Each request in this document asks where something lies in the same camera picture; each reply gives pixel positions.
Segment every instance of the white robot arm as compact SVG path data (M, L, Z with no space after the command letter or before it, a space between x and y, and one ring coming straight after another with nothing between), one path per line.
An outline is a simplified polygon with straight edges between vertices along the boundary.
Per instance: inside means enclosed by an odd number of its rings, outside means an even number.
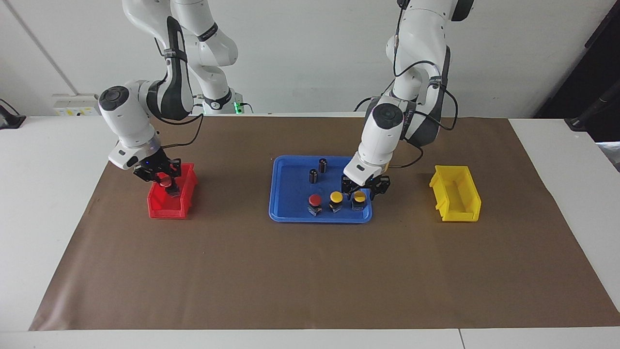
M180 160L166 156L149 117L168 122L189 116L193 109L189 71L202 88L206 114L235 113L241 95L228 87L217 66L232 65L237 47L219 30L205 0L123 0L123 10L132 24L161 45L167 71L162 80L130 81L100 95L102 115L118 135L108 158L124 170L135 166L134 174L145 181L161 183L162 174L168 176L166 190L176 195L174 178L180 176Z
M364 186L388 170L398 140L416 147L435 140L450 67L445 25L448 20L465 19L473 2L398 0L402 9L399 30L386 47L394 67L394 87L371 101L360 146L344 170L357 185ZM428 81L425 88L423 81ZM425 92L423 101L419 101L421 91Z

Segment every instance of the white wall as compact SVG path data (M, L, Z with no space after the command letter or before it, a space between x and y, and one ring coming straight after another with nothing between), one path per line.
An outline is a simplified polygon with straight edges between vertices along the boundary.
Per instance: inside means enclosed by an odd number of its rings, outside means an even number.
M153 39L127 21L121 0L2 1L80 93L164 73ZM532 116L614 2L476 0L466 21L447 28L449 88L462 115ZM257 112L348 111L391 80L384 45L396 25L395 0L211 0L210 6L240 51L225 68L229 83ZM25 114L51 114L50 95L68 87L2 2L0 12L0 96Z

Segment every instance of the white table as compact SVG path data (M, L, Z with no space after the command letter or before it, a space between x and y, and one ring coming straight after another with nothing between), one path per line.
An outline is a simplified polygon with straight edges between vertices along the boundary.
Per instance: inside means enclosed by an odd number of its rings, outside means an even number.
M619 307L620 174L587 134L569 131L561 120L511 124ZM69 348L68 342L76 348L169 348L176 343L196 348L462 348L464 342L467 349L581 347L571 338L600 343L590 347L620 343L620 328L26 332L115 142L100 117L31 117L19 130L0 131L0 348Z

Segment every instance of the black cable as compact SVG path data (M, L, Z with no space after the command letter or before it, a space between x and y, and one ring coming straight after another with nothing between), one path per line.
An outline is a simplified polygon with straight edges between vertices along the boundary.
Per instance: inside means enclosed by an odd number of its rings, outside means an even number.
M7 101L3 100L2 98L0 98L0 102L3 102L4 104L6 104L9 108L13 109L13 111L15 112L16 115L21 115L19 114L19 112L17 111L17 109L13 108L13 106L8 103Z
M159 55L163 57L164 54L161 53L161 47L159 47L159 41L157 41L156 37L154 37L153 39L155 39L155 45L157 45L157 50L159 51Z
M196 138L198 138L198 134L200 133L200 128L202 126L202 120L205 119L205 117L202 116L202 114L200 114L198 117L200 117L200 123L198 123L198 129L196 130L196 134L194 135L194 138L192 138L191 141L189 141L187 143L175 143L175 144L163 145L161 148L162 149L168 149L168 148L174 148L174 147L184 147L186 145L192 144L196 140Z
M412 166L413 164L415 164L416 162L420 161L422 159L422 157L424 156L424 149L422 149L421 147L418 147L417 145L413 145L415 148L417 148L418 150L420 150L420 156L418 156L417 159L415 159L414 161L406 164L406 165L399 165L399 166L389 166L388 168L407 168L409 166Z
M200 118L202 116L202 114L197 115L195 118L193 118L192 120L189 121L183 121L183 122L170 122L166 119L163 119L160 116L155 115L155 118L161 122L163 122L164 124L168 124L168 125L176 125L176 126L183 126L183 125L188 125L191 124L192 122L198 120L198 118Z
M454 102L454 121L452 121L452 126L447 127L445 125L443 125L441 122L437 121L437 119L435 119L434 117L423 113L423 112L419 112L419 111L415 111L416 114L419 114L421 116L426 117L427 119L431 120L432 122L434 122L435 124L439 125L439 127L441 127L442 129L446 130L446 131L452 131L454 130L454 127L456 126L456 121L459 118L459 103L456 101L456 98L454 97L453 94L451 94L444 85L441 85L441 89L452 99L452 101Z
M386 87L385 90L383 90L383 93L381 95L383 96L388 91L388 89L392 86L392 84L395 82L396 82L396 78L392 79L392 82L389 83L389 85Z
M252 105L249 103L241 103L242 106L248 106L250 107L250 110L252 111L252 114L254 114L254 108L252 108Z
M368 98L363 99L361 102L359 102L357 104L357 107L355 107L355 109L353 111L356 112L361 107L362 104L364 104L365 102L370 101L371 99L372 99L372 97L368 97Z
M392 79L392 81L389 83L389 85L386 87L386 89L385 89L385 90L383 90L383 92L381 93L381 95L380 95L380 96L383 96L383 95L384 95L384 94L388 91L388 89L390 88L390 86L392 86L392 84L393 84L395 81L396 81L396 78ZM368 102L368 101L370 101L371 99L372 99L372 97L368 97L368 98L366 98L366 99L363 99L363 100L362 100L362 101L361 101L361 102L357 105L357 107L355 107L355 109L354 109L353 111L354 111L354 112L356 112L357 110L359 110L359 108L361 107L361 105L362 105L362 104L364 104L364 102Z
M405 12L404 7L401 7L401 13L398 15L398 23L396 24L396 34L394 35L394 61L392 62L392 72L394 73L394 77L398 78L399 76L402 76L404 73L406 73L409 69L415 67L418 64L430 64L432 66L435 66L438 68L437 64L431 61L417 61L414 64L408 66L405 70L401 71L399 74L396 73L396 56L398 53L398 46L399 46L399 35L401 33L401 20L402 20L402 14Z

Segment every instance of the black capacitor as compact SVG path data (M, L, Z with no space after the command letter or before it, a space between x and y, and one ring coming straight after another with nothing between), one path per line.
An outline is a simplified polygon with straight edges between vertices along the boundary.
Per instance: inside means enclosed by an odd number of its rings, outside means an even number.
M327 159L325 158L319 159L319 172L321 173L327 172Z
M318 181L319 181L319 173L316 171L316 169L313 168L310 170L310 183L314 184Z

